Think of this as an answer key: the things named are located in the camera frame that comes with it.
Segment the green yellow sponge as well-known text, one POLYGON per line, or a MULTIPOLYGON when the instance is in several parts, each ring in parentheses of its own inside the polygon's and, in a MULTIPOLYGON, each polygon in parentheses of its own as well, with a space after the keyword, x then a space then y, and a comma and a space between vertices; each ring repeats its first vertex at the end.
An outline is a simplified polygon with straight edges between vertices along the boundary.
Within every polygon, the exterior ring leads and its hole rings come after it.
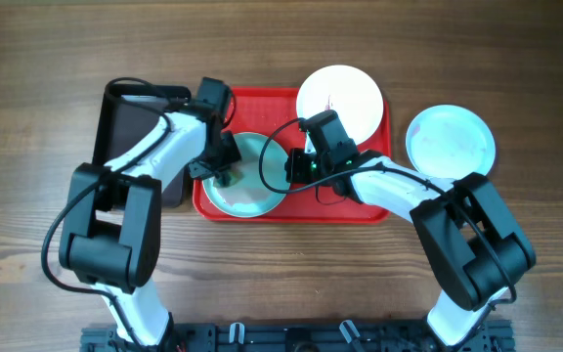
POLYGON ((230 168, 215 174, 213 185, 215 188, 229 188, 242 179, 242 173, 239 170, 230 168))

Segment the light blue plate front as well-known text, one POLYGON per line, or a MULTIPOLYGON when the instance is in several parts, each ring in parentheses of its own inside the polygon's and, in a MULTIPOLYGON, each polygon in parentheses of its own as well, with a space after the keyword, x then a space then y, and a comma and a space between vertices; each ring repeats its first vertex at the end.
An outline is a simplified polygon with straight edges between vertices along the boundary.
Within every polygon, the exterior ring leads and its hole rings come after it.
MULTIPOLYGON (((212 204, 221 212, 238 218, 263 215, 279 205, 285 194, 267 189, 259 177, 259 156, 268 137, 243 132, 235 134, 241 161, 231 168, 242 173, 242 179, 229 188, 215 188, 214 178, 202 182, 203 190, 212 204)), ((273 188, 287 191, 290 184, 285 180, 284 165, 287 152, 277 142, 271 141, 263 158, 265 181, 273 188)))

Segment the light blue plate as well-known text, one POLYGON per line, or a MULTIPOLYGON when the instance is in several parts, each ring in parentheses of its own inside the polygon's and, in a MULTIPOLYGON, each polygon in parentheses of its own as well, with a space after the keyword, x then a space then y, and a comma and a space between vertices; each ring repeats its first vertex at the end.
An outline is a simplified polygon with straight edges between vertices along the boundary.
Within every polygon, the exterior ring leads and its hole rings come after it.
MULTIPOLYGON (((202 182, 203 190, 212 204, 221 212, 238 218, 263 215, 279 205, 285 194, 267 189, 259 177, 259 156, 268 137, 243 132, 235 134, 241 161, 231 168, 242 173, 242 179, 229 188, 215 188, 214 178, 202 182)), ((287 191, 290 184, 285 180, 284 165, 287 152, 277 142, 271 141, 263 158, 265 181, 273 188, 287 191)))
POLYGON ((414 168, 439 178, 462 179, 473 172, 487 175, 497 156, 494 135, 485 121, 455 105, 420 112, 409 125, 405 143, 414 168))

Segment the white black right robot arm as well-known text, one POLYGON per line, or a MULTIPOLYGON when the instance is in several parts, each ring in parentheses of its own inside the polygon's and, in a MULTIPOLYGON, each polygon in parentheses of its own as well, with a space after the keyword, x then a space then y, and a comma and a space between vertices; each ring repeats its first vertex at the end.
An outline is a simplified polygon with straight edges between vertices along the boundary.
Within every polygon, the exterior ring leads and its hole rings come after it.
POLYGON ((291 183, 331 187, 413 224, 442 289, 426 322, 444 346, 463 345, 493 308, 513 303, 515 284, 536 264, 531 242, 482 174, 429 177, 372 150, 331 163, 294 149, 284 170, 291 183))

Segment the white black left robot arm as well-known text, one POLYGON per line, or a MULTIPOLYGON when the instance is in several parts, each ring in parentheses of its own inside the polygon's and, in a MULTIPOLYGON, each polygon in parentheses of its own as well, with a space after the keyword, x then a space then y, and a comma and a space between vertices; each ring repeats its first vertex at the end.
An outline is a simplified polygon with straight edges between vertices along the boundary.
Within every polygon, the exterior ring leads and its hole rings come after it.
POLYGON ((128 152, 103 165, 83 163, 71 176, 67 204, 48 230, 60 231, 59 261, 97 294, 116 321, 105 345, 115 351, 179 351, 171 313, 152 281, 160 250, 162 192, 178 173, 199 165, 218 177, 234 162, 222 154, 225 110, 164 110, 128 152))

